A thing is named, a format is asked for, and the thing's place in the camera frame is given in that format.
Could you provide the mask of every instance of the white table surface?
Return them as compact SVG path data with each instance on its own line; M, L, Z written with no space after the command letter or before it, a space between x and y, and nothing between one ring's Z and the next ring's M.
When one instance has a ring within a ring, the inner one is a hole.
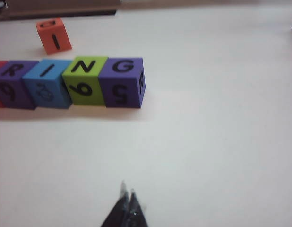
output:
M121 181L150 227L292 227L292 4L0 22L0 60L143 57L137 109L0 109L0 227L99 227Z

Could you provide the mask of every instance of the green block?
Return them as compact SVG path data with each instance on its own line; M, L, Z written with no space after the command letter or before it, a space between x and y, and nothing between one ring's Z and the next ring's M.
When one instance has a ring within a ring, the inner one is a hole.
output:
M78 56L63 72L75 105L105 105L98 76L108 57Z

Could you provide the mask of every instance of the orange block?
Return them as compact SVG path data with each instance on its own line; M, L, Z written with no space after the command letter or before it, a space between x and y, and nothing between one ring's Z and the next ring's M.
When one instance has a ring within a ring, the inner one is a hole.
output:
M71 50L69 37L61 18L37 22L36 26L47 54Z

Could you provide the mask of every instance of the dark edge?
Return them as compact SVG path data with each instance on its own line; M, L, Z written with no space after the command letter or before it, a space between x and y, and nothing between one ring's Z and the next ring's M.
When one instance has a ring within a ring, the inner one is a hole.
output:
M115 15L117 10L105 10L105 11L89 11L89 12L70 12L70 13L49 13L27 16L8 16L0 18L0 21L8 20L31 20L31 19L43 19L51 17L86 17L86 16L103 16L103 15Z

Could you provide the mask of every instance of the row of blocks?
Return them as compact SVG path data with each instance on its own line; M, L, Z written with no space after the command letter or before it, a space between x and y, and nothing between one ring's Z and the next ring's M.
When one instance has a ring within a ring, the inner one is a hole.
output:
M0 61L0 107L75 105L140 108L142 58L78 56L73 61Z

